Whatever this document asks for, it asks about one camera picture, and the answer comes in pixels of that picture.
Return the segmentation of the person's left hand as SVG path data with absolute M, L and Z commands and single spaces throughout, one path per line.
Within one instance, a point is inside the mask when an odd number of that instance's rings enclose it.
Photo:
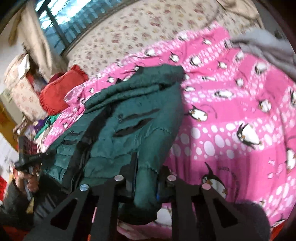
M 15 180 L 17 188 L 23 193 L 26 192 L 25 187 L 27 187 L 30 192 L 37 192 L 39 189 L 39 179 L 37 173 L 38 172 L 36 170 L 33 171 L 32 174 L 20 172 Z

